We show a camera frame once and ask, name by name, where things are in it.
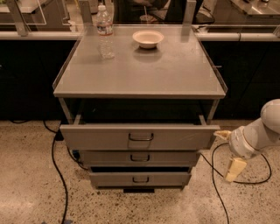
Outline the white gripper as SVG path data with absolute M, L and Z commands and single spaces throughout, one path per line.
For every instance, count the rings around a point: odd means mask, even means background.
M 248 162 L 244 159 L 251 159 L 259 155 L 260 152 L 253 148 L 244 136 L 244 126 L 232 132 L 229 130 L 217 130 L 213 134 L 223 140 L 228 140 L 229 149 L 237 156 L 229 159 L 227 171 L 224 179 L 233 182 L 246 168 Z

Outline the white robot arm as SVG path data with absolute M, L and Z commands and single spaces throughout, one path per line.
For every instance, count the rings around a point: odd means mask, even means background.
M 280 100 L 263 105 L 260 117 L 247 126 L 232 131 L 218 130 L 216 137 L 224 139 L 233 153 L 224 179 L 233 182 L 242 173 L 251 158 L 270 146 L 280 145 Z

